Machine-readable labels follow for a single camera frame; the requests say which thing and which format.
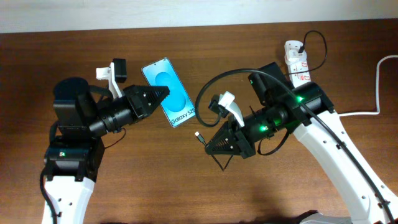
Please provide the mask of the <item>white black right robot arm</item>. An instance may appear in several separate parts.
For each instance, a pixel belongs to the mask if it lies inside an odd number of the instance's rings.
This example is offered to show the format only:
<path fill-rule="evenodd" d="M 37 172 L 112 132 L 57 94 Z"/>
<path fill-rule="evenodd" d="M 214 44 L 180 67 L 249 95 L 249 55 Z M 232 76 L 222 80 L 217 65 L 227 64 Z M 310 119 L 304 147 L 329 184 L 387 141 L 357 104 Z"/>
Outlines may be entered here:
<path fill-rule="evenodd" d="M 285 129 L 315 157 L 349 211 L 347 217 L 328 217 L 311 210 L 298 223 L 397 222 L 397 196 L 358 151 L 316 83 L 293 86 L 275 63 L 246 73 L 262 108 L 243 116 L 232 94 L 214 96 L 209 108 L 225 122 L 205 143 L 207 154 L 248 158 L 261 152 L 264 139 Z"/>

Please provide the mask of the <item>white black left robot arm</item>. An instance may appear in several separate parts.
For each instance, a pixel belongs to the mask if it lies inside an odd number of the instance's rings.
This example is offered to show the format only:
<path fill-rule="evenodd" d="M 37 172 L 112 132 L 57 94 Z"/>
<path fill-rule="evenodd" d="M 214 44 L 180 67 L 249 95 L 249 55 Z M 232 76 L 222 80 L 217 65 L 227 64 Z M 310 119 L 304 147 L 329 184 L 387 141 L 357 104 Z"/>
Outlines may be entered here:
<path fill-rule="evenodd" d="M 40 173 L 43 223 L 83 223 L 105 152 L 102 137 L 149 117 L 169 95 L 167 86 L 131 85 L 119 98 L 84 78 L 53 89 L 56 122 Z"/>

